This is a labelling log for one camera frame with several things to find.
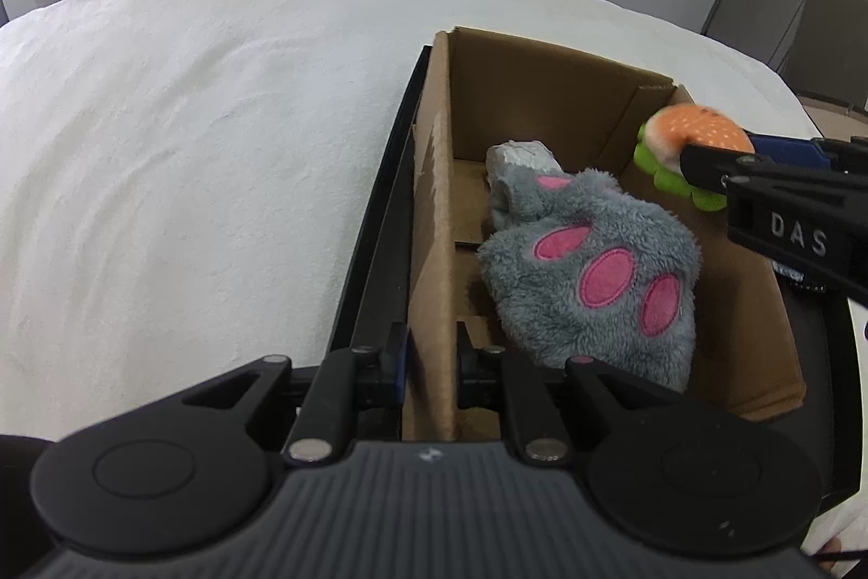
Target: gray ribbed panel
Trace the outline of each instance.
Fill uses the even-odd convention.
[[[600,520],[570,478],[500,443],[360,443],[289,475],[255,523],[207,550],[150,564],[59,553],[39,579],[797,579],[797,550],[742,563],[670,558]]]

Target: black tray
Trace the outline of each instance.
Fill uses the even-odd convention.
[[[398,108],[350,261],[330,351],[379,346],[392,323],[406,326],[413,221],[411,127],[430,54],[431,47],[424,47]],[[850,310],[836,292],[806,293],[783,280],[780,288],[807,394],[801,408],[765,424],[789,436],[817,463],[826,489],[820,506],[824,512],[856,493],[860,484],[862,396]],[[359,436],[398,438],[400,415],[363,414]]]

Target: black circular disc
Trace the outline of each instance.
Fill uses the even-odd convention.
[[[799,541],[819,472],[790,440],[693,407],[632,415],[596,449],[589,487],[636,539],[684,556],[736,557]]]
[[[47,449],[30,478],[59,537],[101,555],[166,555],[223,537],[256,511],[266,458],[226,413],[180,407],[110,420]]]

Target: hamburger plush toy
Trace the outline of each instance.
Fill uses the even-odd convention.
[[[708,106],[677,104],[660,109],[639,129],[633,161],[654,176],[658,190],[693,199],[703,212],[719,212],[726,197],[693,187],[681,175],[679,158],[687,144],[754,152],[748,134],[732,118]]]

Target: orange toy bun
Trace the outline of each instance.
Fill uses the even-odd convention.
[[[681,150],[688,143],[754,152],[748,134],[732,118],[696,104],[677,104],[660,109],[648,118],[642,141],[666,167],[677,166]]]

